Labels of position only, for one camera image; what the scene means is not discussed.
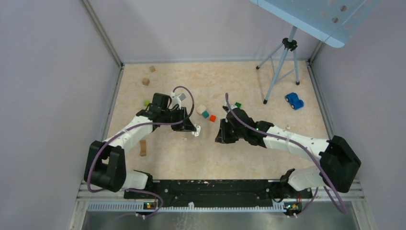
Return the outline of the white earbud charging case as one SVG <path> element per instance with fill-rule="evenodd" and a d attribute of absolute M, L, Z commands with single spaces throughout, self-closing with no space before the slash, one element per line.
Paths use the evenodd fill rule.
<path fill-rule="evenodd" d="M 195 128 L 196 128 L 196 130 L 192 131 L 191 134 L 194 135 L 195 137 L 198 137 L 200 135 L 200 132 L 201 132 L 201 126 L 197 125 Z"/>

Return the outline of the beige rounded block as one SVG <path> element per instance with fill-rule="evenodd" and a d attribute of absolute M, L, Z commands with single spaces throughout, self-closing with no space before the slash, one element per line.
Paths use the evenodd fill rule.
<path fill-rule="evenodd" d="M 205 106 L 205 105 L 199 105 L 197 108 L 196 108 L 196 112 L 198 113 L 198 114 L 200 114 L 200 115 L 202 115 L 203 114 L 203 112 L 205 112 L 207 110 L 207 107 Z"/>

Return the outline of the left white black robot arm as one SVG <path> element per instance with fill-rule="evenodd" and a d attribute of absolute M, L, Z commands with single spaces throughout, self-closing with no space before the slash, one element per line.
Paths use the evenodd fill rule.
<path fill-rule="evenodd" d="M 121 189 L 135 189 L 142 198 L 153 194 L 154 186 L 148 180 L 151 176 L 146 172 L 129 171 L 126 168 L 125 155 L 133 147 L 161 125 L 170 126 L 175 132 L 190 132 L 198 136 L 201 127 L 190 121 L 190 113 L 181 105 L 184 94 L 170 95 L 155 93 L 152 102 L 146 109 L 136 113 L 132 121 L 113 137 L 90 144 L 84 181 L 88 190 L 118 192 Z"/>

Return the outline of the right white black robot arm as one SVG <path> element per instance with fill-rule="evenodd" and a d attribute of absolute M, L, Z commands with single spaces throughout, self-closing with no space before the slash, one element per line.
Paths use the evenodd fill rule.
<path fill-rule="evenodd" d="M 290 169 L 281 177 L 284 196 L 294 197 L 301 190 L 321 186 L 340 193 L 350 190 L 361 161 L 343 137 L 310 138 L 283 130 L 271 122 L 255 122 L 238 107 L 223 106 L 223 109 L 226 117 L 220 120 L 217 143 L 231 144 L 242 139 L 252 146 L 286 151 L 314 163 L 306 169 Z"/>

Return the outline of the teal small cube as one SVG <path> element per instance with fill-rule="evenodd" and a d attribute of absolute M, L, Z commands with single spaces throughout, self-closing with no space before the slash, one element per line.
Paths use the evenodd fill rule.
<path fill-rule="evenodd" d="M 203 115 L 204 118 L 208 118 L 208 117 L 209 117 L 209 113 L 208 113 L 207 111 L 204 111 L 204 112 L 202 113 L 202 115 Z"/>

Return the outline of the wooden arch block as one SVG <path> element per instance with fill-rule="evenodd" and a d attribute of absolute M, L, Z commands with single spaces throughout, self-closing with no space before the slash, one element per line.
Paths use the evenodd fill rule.
<path fill-rule="evenodd" d="M 142 140 L 139 141 L 139 144 L 140 144 L 140 153 L 139 153 L 139 155 L 141 157 L 144 157 L 144 156 L 147 155 L 147 142 L 146 142 L 146 140 L 142 139 Z"/>

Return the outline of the near wooden cube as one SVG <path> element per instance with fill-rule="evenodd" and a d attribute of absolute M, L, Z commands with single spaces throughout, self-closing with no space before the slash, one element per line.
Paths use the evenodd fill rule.
<path fill-rule="evenodd" d="M 142 79 L 142 84 L 145 86 L 148 86 L 150 84 L 150 79 L 149 78 L 143 78 Z"/>

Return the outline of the blue toy car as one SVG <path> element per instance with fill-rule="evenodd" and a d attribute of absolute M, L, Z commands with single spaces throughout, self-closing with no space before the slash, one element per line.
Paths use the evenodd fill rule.
<path fill-rule="evenodd" d="M 294 110 L 298 110 L 304 106 L 303 100 L 299 99 L 298 95 L 295 92 L 285 95 L 285 100 Z"/>

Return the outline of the grey tripod stand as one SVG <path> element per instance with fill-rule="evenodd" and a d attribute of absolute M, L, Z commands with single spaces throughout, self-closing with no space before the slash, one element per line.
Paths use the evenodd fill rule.
<path fill-rule="evenodd" d="M 297 56 L 297 41 L 294 40 L 294 36 L 296 34 L 297 31 L 297 27 L 293 26 L 290 34 L 288 37 L 285 37 L 282 42 L 259 64 L 256 66 L 256 70 L 259 70 L 268 60 L 271 61 L 272 64 L 272 73 L 273 73 L 273 77 L 271 80 L 271 84 L 267 90 L 267 93 L 263 99 L 263 104 L 267 104 L 269 97 L 271 95 L 271 91 L 274 87 L 274 85 L 279 82 L 280 80 L 282 80 L 283 78 L 285 78 L 286 76 L 288 76 L 291 73 L 295 73 L 295 84 L 296 85 L 300 85 L 300 79 L 299 79 L 299 70 L 298 70 L 298 56 Z M 277 53 L 277 51 L 279 51 L 281 48 L 283 48 L 283 52 L 282 52 L 282 56 L 278 62 L 278 66 L 275 68 L 274 65 L 274 61 L 272 59 L 273 55 L 275 55 Z M 284 74 L 283 76 L 280 76 L 282 67 L 285 63 L 287 54 L 289 52 L 292 52 L 293 54 L 293 62 L 294 62 L 294 68 L 292 70 L 290 70 L 288 73 Z"/>

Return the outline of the light blue perforated panel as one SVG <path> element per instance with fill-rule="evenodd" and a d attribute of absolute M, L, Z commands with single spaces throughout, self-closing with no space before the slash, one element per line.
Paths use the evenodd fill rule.
<path fill-rule="evenodd" d="M 378 5 L 378 0 L 252 0 L 321 42 L 341 48 Z"/>

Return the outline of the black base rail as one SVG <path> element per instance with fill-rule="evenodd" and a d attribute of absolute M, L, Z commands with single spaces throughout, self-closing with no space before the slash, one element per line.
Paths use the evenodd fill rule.
<path fill-rule="evenodd" d="M 164 207 L 271 207 L 273 204 L 311 198 L 313 193 L 294 190 L 279 180 L 153 180 L 147 194 L 125 192 L 125 199 L 163 199 Z"/>

